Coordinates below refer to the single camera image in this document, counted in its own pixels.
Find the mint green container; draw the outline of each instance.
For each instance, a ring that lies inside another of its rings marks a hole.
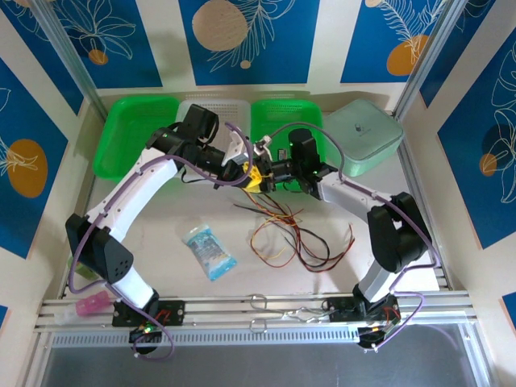
[[[403,140],[403,127],[370,101],[357,99],[324,118],[324,129],[344,150],[344,174],[359,176],[392,156]],[[330,142],[327,159],[336,167],[340,154]]]

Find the decorative wall print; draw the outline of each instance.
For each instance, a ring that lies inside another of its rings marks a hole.
[[[179,5],[197,85],[306,83],[318,0]]]
[[[340,81],[406,81],[446,2],[364,0]]]
[[[27,258],[67,139],[0,60],[0,247]]]
[[[439,138],[483,248],[516,231],[516,29]]]
[[[501,299],[506,304],[507,313],[513,323],[513,327],[516,329],[516,292],[506,294]]]
[[[9,310],[6,306],[0,305],[0,335],[2,334],[2,328],[4,327],[4,322],[9,317]]]
[[[26,5],[26,2],[22,0],[0,0],[0,8],[6,17],[32,51],[32,54],[39,61],[41,67],[63,95],[73,112],[77,114],[83,100],[82,93]]]
[[[495,0],[469,0],[419,90],[427,106],[443,85]]]
[[[135,0],[54,0],[50,4],[99,89],[162,86]],[[23,9],[19,25],[40,41],[46,40],[32,26],[31,12]]]

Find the plastic bag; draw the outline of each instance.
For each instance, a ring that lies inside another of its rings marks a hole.
[[[211,281],[236,265],[236,259],[222,246],[207,224],[195,227],[183,237],[183,242],[192,250]]]

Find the robotic arm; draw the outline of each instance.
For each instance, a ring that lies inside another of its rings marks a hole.
[[[217,130],[217,115],[192,105],[182,123],[161,128],[152,135],[131,171],[102,203],[85,217],[73,214],[66,222],[70,247],[78,261],[94,270],[136,308],[156,316],[159,295],[136,272],[133,255],[121,243],[138,213],[183,167],[179,160],[167,160],[166,155],[179,156],[216,175],[220,181],[241,181],[235,186],[253,193],[274,191],[276,184],[298,181],[305,193],[341,206],[368,223],[375,263],[353,291],[365,314],[388,296],[387,288],[397,274],[426,251],[427,246],[414,229],[377,200],[389,195],[374,193],[372,198],[367,187],[350,181],[343,184],[336,169],[320,161],[308,129],[292,130],[289,133],[291,158],[275,162],[271,161],[267,149],[270,138],[256,143],[254,155],[248,155],[243,139],[235,135],[228,151],[222,152],[209,145]],[[250,157],[253,166],[248,171]],[[155,164],[142,170],[151,160],[156,160]],[[106,204],[111,202],[113,205],[106,210]],[[429,238],[409,194],[400,193],[392,197],[391,202]]]

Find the yellow component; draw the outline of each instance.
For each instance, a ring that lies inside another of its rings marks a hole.
[[[247,172],[249,168],[249,163],[246,161],[242,165],[242,169],[244,172]],[[251,181],[249,182],[248,186],[244,188],[245,191],[250,192],[251,194],[259,194],[260,193],[260,183],[262,181],[262,176],[260,174],[260,171],[258,168],[253,165],[251,169],[251,174],[249,175],[251,178]]]

